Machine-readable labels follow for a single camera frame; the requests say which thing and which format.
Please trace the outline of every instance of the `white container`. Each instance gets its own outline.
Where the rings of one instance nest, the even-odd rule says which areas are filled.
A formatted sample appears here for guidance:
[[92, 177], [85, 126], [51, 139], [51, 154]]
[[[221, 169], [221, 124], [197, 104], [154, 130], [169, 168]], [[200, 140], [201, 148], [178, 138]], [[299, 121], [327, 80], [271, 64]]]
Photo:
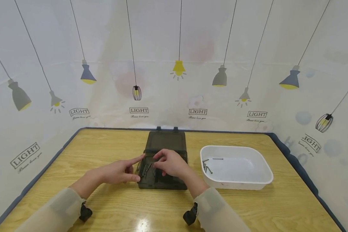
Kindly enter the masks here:
[[266, 160], [251, 147], [205, 146], [200, 161], [204, 181], [217, 189], [261, 190], [273, 180]]

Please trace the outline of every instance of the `pendant lamp illustration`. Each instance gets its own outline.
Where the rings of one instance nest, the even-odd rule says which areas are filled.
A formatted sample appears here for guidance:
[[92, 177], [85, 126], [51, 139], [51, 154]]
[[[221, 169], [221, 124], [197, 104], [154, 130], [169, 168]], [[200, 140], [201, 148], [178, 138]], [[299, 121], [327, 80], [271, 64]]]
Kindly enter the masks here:
[[235, 8], [233, 9], [231, 28], [229, 29], [228, 42], [227, 42], [227, 47], [226, 47], [226, 53], [224, 55], [224, 61], [223, 61], [223, 64], [221, 64], [220, 68], [218, 68], [219, 72], [215, 75], [215, 77], [213, 79], [213, 86], [224, 87], [227, 85], [227, 74], [226, 74], [227, 69], [225, 68], [224, 65], [226, 63], [228, 44], [229, 44], [229, 39], [231, 37], [233, 19], [235, 18], [236, 5], [237, 5], [237, 0], [235, 2]]
[[347, 93], [345, 93], [344, 97], [340, 100], [340, 102], [338, 103], [338, 105], [335, 107], [335, 109], [332, 111], [331, 114], [324, 114], [322, 115], [318, 121], [316, 122], [316, 126], [315, 128], [319, 131], [319, 132], [326, 132], [328, 130], [328, 128], [331, 126], [331, 124], [333, 123], [334, 117], [333, 117], [333, 113], [335, 112], [335, 110], [338, 108], [338, 106], [340, 105], [340, 103], [342, 103], [342, 101], [344, 100], [344, 98], [347, 96]]
[[10, 75], [6, 71], [6, 68], [4, 67], [3, 63], [1, 63], [1, 60], [0, 60], [0, 64], [9, 78], [8, 87], [12, 89], [12, 98], [13, 98], [15, 107], [17, 108], [18, 111], [23, 111], [27, 109], [31, 104], [31, 99], [28, 97], [27, 93], [18, 86], [18, 82], [13, 81], [13, 79], [10, 77]]
[[236, 100], [236, 102], [238, 102], [237, 106], [241, 105], [241, 108], [242, 108], [242, 106], [243, 106], [244, 103], [245, 103], [245, 105], [247, 106], [247, 103], [248, 103], [248, 102], [251, 102], [250, 97], [249, 97], [249, 94], [248, 94], [247, 91], [249, 90], [249, 84], [250, 84], [251, 76], [253, 75], [253, 70], [254, 70], [256, 58], [258, 57], [258, 52], [259, 52], [260, 44], [262, 43], [264, 31], [265, 31], [265, 29], [266, 29], [266, 27], [267, 27], [267, 22], [268, 22], [268, 19], [269, 19], [269, 15], [271, 14], [273, 2], [274, 2], [274, 0], [272, 0], [271, 7], [269, 8], [269, 12], [268, 12], [267, 20], [266, 20], [266, 23], [264, 24], [264, 29], [263, 29], [263, 32], [262, 32], [262, 36], [260, 37], [258, 49], [256, 50], [256, 54], [255, 54], [255, 58], [254, 58], [254, 63], [253, 63], [253, 66], [252, 66], [252, 68], [251, 68], [251, 71], [250, 71], [250, 76], [249, 76], [249, 81], [248, 81], [248, 83], [247, 83], [247, 87], [245, 88], [244, 93], [240, 96], [240, 98], [239, 98], [238, 100]]
[[77, 21], [76, 21], [76, 16], [75, 16], [75, 12], [73, 10], [73, 5], [72, 5], [72, 0], [70, 0], [71, 3], [71, 9], [72, 9], [72, 13], [73, 13], [73, 18], [75, 19], [75, 24], [76, 24], [76, 29], [77, 29], [77, 34], [79, 35], [79, 40], [80, 40], [80, 46], [81, 46], [81, 52], [82, 52], [82, 56], [83, 56], [83, 60], [82, 60], [82, 67], [84, 69], [84, 71], [81, 74], [81, 80], [84, 81], [85, 83], [92, 85], [94, 84], [97, 80], [94, 78], [93, 74], [90, 72], [89, 70], [89, 65], [86, 63], [85, 60], [85, 55], [84, 55], [84, 50], [82, 48], [82, 43], [81, 43], [81, 37], [80, 37], [80, 32], [79, 32], [79, 27], [77, 26]]
[[135, 75], [135, 62], [134, 62], [134, 53], [133, 53], [133, 40], [131, 38], [131, 27], [130, 27], [130, 18], [129, 18], [129, 8], [128, 8], [128, 0], [126, 0], [127, 3], [127, 13], [128, 13], [128, 22], [129, 22], [129, 32], [130, 32], [130, 43], [131, 43], [131, 54], [133, 57], [133, 68], [134, 68], [134, 79], [135, 79], [135, 86], [133, 86], [133, 98], [136, 101], [140, 101], [142, 99], [142, 91], [140, 90], [140, 87], [137, 86], [137, 76]]
[[183, 75], [187, 75], [185, 73], [186, 69], [184, 69], [183, 61], [180, 60], [180, 38], [181, 38], [181, 31], [182, 31], [182, 0], [180, 1], [180, 23], [179, 23], [179, 55], [178, 60], [175, 61], [175, 65], [173, 68], [173, 72], [170, 74], [174, 74], [173, 79], [177, 78], [177, 81], [179, 81], [179, 77], [183, 78]]
[[317, 30], [317, 28], [318, 28], [318, 25], [320, 24], [321, 19], [322, 19], [322, 17], [324, 16], [325, 11], [326, 11], [326, 9], [327, 9], [329, 3], [330, 3], [330, 0], [328, 0], [328, 2], [327, 2], [327, 4], [326, 4], [326, 7], [325, 7], [325, 9], [324, 9], [324, 11], [323, 11], [323, 13], [322, 13], [322, 15], [321, 15], [320, 19], [318, 20], [318, 23], [317, 23], [317, 25], [316, 25], [316, 28], [314, 29], [314, 31], [313, 31], [313, 33], [312, 33], [312, 36], [311, 36], [311, 38], [309, 39], [308, 44], [307, 44], [307, 46], [306, 46], [305, 49], [304, 49], [304, 52], [303, 52], [303, 54], [302, 54], [302, 56], [301, 56], [301, 58], [300, 58], [300, 60], [299, 60], [299, 62], [298, 62], [298, 65], [295, 65], [295, 66], [290, 70], [290, 75], [287, 76], [287, 78], [285, 78], [283, 81], [281, 81], [281, 82], [279, 83], [279, 85], [280, 85], [282, 88], [284, 88], [284, 89], [286, 89], [286, 90], [294, 90], [294, 89], [299, 88], [299, 80], [298, 80], [298, 74], [300, 73], [300, 71], [299, 71], [299, 64], [300, 64], [300, 62], [302, 61], [302, 58], [303, 58], [305, 52], [307, 51], [307, 48], [308, 48], [308, 46], [309, 46], [309, 43], [311, 42], [311, 40], [312, 40], [312, 38], [313, 38], [313, 35], [314, 35], [314, 33], [316, 32], [316, 30]]
[[59, 106], [60, 106], [60, 107], [64, 108], [64, 106], [62, 105], [62, 103], [65, 103], [65, 101], [63, 101], [62, 99], [60, 99], [59, 97], [57, 97], [57, 96], [54, 94], [54, 92], [52, 91], [52, 88], [50, 87], [48, 78], [46, 77], [46, 74], [45, 74], [45, 71], [44, 71], [44, 67], [43, 67], [43, 65], [41, 64], [41, 61], [40, 61], [40, 58], [39, 58], [39, 54], [37, 53], [36, 48], [35, 48], [35, 45], [34, 45], [32, 39], [31, 39], [30, 32], [28, 32], [27, 25], [26, 25], [26, 23], [24, 22], [24, 19], [23, 19], [22, 13], [21, 13], [21, 11], [20, 11], [20, 9], [19, 9], [19, 7], [18, 7], [17, 1], [14, 0], [14, 2], [15, 2], [15, 5], [17, 6], [18, 13], [19, 13], [19, 15], [20, 15], [20, 17], [21, 17], [21, 19], [22, 19], [22, 22], [23, 22], [23, 25], [24, 25], [24, 27], [25, 27], [25, 29], [26, 29], [26, 31], [27, 31], [28, 37], [30, 38], [30, 42], [31, 42], [31, 44], [32, 44], [32, 47], [34, 48], [34, 51], [35, 51], [35, 54], [36, 54], [37, 59], [38, 59], [38, 61], [39, 61], [40, 67], [41, 67], [41, 69], [42, 69], [42, 71], [43, 71], [43, 74], [44, 74], [46, 83], [48, 84], [49, 89], [50, 89], [50, 92], [49, 92], [49, 93], [50, 93], [50, 97], [51, 97], [51, 101], [50, 101], [51, 109], [50, 109], [50, 111], [53, 111], [53, 109], [54, 109], [54, 113], [55, 113], [55, 114], [57, 113], [57, 110], [58, 110], [58, 112], [60, 113], [60, 112], [61, 112], [61, 111], [60, 111], [60, 108], [56, 109], [55, 107], [59, 107]]
[[238, 102], [237, 106], [239, 106], [241, 104], [241, 108], [242, 108], [242, 105], [244, 103], [247, 106], [247, 102], [251, 102], [249, 94], [247, 93], [248, 90], [249, 90], [249, 88], [246, 87], [244, 93], [240, 96], [240, 98], [238, 100], [236, 100], [236, 102]]

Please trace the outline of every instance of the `hand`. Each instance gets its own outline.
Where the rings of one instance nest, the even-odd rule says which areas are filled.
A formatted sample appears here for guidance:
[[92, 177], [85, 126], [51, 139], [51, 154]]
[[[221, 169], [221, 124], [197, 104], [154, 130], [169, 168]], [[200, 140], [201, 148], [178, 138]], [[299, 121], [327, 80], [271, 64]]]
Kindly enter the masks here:
[[186, 161], [173, 150], [162, 149], [153, 156], [153, 159], [158, 158], [160, 159], [154, 163], [154, 168], [161, 169], [163, 176], [169, 174], [182, 179], [191, 170]]
[[144, 158], [145, 154], [128, 160], [119, 160], [106, 166], [96, 168], [94, 171], [101, 176], [103, 183], [118, 184], [127, 181], [139, 182], [140, 176], [133, 174], [133, 164]]

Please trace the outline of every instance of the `sleeve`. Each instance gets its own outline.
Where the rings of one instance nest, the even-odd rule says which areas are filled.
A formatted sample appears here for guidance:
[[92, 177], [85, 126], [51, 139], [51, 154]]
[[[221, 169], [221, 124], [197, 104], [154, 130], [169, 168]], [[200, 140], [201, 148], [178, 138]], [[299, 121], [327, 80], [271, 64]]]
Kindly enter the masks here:
[[84, 201], [74, 190], [66, 188], [28, 218], [16, 232], [66, 232], [80, 216]]
[[250, 229], [215, 188], [208, 188], [194, 200], [197, 218], [206, 232], [249, 232]]

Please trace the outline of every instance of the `lamp cord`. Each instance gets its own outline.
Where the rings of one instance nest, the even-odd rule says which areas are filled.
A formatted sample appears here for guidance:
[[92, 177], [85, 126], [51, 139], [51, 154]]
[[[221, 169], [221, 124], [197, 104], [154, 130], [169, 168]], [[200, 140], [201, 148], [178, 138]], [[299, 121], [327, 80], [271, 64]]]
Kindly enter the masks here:
[[338, 105], [335, 107], [335, 109], [333, 110], [333, 112], [331, 114], [333, 114], [335, 112], [335, 110], [338, 108], [338, 106], [344, 100], [344, 98], [347, 96], [347, 94], [348, 94], [348, 91], [347, 91], [347, 93], [345, 93], [344, 97], [340, 100], [340, 102], [338, 103]]
[[179, 20], [179, 55], [178, 55], [178, 61], [180, 61], [180, 38], [181, 38], [181, 32], [182, 32], [182, 0], [180, 0], [180, 20]]
[[228, 44], [229, 44], [229, 39], [230, 39], [230, 37], [231, 37], [233, 19], [235, 18], [236, 4], [237, 4], [237, 0], [236, 0], [236, 2], [235, 2], [235, 9], [233, 9], [233, 16], [232, 16], [231, 28], [229, 29], [228, 42], [227, 42], [227, 47], [226, 47], [226, 54], [224, 55], [224, 62], [223, 62], [223, 65], [226, 63], [226, 56], [227, 56]]
[[318, 20], [318, 23], [317, 23], [317, 25], [316, 25], [316, 28], [314, 29], [314, 31], [313, 31], [313, 33], [312, 33], [312, 36], [311, 36], [311, 38], [309, 39], [308, 44], [307, 44], [307, 46], [306, 46], [305, 49], [304, 49], [303, 55], [302, 55], [302, 57], [301, 57], [300, 60], [299, 60], [298, 66], [299, 66], [300, 62], [302, 61], [305, 52], [307, 51], [307, 48], [308, 48], [308, 46], [309, 46], [309, 43], [311, 42], [311, 40], [312, 40], [312, 38], [313, 38], [313, 35], [314, 35], [314, 33], [316, 32], [316, 30], [317, 30], [317, 28], [318, 28], [318, 25], [320, 24], [321, 19], [322, 19], [322, 17], [324, 16], [325, 11], [326, 11], [326, 9], [327, 9], [329, 3], [330, 3], [330, 0], [328, 0], [328, 2], [327, 2], [326, 7], [325, 7], [325, 10], [323, 11], [323, 13], [322, 13], [322, 15], [321, 15], [321, 17], [320, 17], [320, 20]]
[[75, 12], [74, 12], [74, 10], [73, 10], [72, 0], [70, 0], [70, 3], [71, 3], [71, 9], [72, 9], [72, 13], [73, 13], [73, 18], [75, 19], [77, 34], [79, 35], [79, 40], [80, 40], [80, 46], [81, 46], [82, 56], [84, 57], [84, 60], [85, 60], [84, 50], [82, 49], [82, 44], [81, 44], [81, 37], [80, 37], [79, 27], [77, 26], [77, 21], [76, 21]]
[[24, 22], [24, 19], [23, 19], [22, 13], [21, 13], [21, 11], [19, 10], [19, 7], [18, 7], [18, 4], [17, 4], [17, 1], [16, 1], [16, 0], [14, 0], [14, 2], [15, 2], [15, 5], [17, 6], [17, 9], [18, 9], [19, 15], [21, 16], [21, 19], [22, 19], [22, 21], [23, 21], [23, 25], [24, 25], [24, 27], [25, 27], [25, 29], [26, 29], [26, 31], [27, 31], [28, 37], [30, 38], [31, 44], [32, 44], [32, 46], [33, 46], [33, 48], [34, 48], [34, 50], [35, 50], [35, 53], [36, 53], [37, 59], [39, 60], [39, 64], [40, 64], [41, 69], [42, 69], [42, 71], [43, 71], [43, 74], [44, 74], [45, 80], [46, 80], [46, 82], [48, 83], [48, 86], [49, 86], [50, 91], [52, 91], [52, 88], [51, 88], [51, 87], [50, 87], [50, 85], [49, 85], [49, 81], [48, 81], [48, 79], [47, 79], [47, 77], [46, 77], [46, 75], [45, 75], [45, 71], [44, 71], [43, 65], [41, 64], [41, 61], [40, 61], [39, 55], [37, 54], [37, 51], [36, 51], [35, 45], [34, 45], [34, 43], [32, 42], [32, 39], [31, 39], [30, 33], [28, 32], [28, 29], [27, 29], [26, 23]]
[[253, 70], [254, 70], [255, 61], [256, 61], [256, 58], [257, 58], [257, 56], [258, 56], [258, 52], [259, 52], [259, 48], [260, 48], [260, 44], [262, 43], [262, 39], [263, 39], [263, 35], [264, 35], [264, 31], [265, 31], [265, 29], [266, 29], [266, 27], [267, 27], [267, 22], [268, 22], [269, 15], [271, 14], [271, 10], [272, 10], [273, 1], [274, 1], [274, 0], [272, 0], [271, 7], [269, 8], [269, 13], [268, 13], [268, 16], [267, 16], [266, 24], [264, 25], [264, 29], [263, 29], [263, 32], [262, 32], [262, 36], [260, 37], [260, 41], [259, 41], [259, 45], [258, 45], [258, 49], [257, 49], [257, 51], [256, 51], [256, 55], [255, 55], [255, 59], [254, 59], [254, 63], [253, 63], [253, 66], [252, 66], [252, 68], [251, 68], [250, 77], [249, 77], [249, 81], [248, 81], [248, 83], [247, 83], [247, 87], [249, 87], [249, 83], [250, 83], [251, 75], [253, 74]]
[[131, 27], [130, 27], [130, 19], [129, 19], [129, 8], [128, 8], [128, 0], [127, 2], [127, 12], [128, 12], [128, 22], [129, 22], [129, 31], [130, 31], [130, 43], [131, 43], [131, 54], [133, 57], [133, 68], [134, 68], [134, 78], [135, 78], [135, 86], [137, 85], [137, 76], [135, 75], [135, 63], [134, 63], [134, 53], [133, 53], [133, 40], [131, 38]]
[[0, 60], [0, 64], [1, 64], [1, 66], [3, 67], [3, 69], [4, 69], [5, 73], [6, 73], [6, 75], [8, 76], [8, 78], [9, 78], [10, 80], [13, 80], [13, 79], [9, 76], [8, 72], [6, 71], [6, 68], [4, 67], [3, 63], [1, 62], [1, 60]]

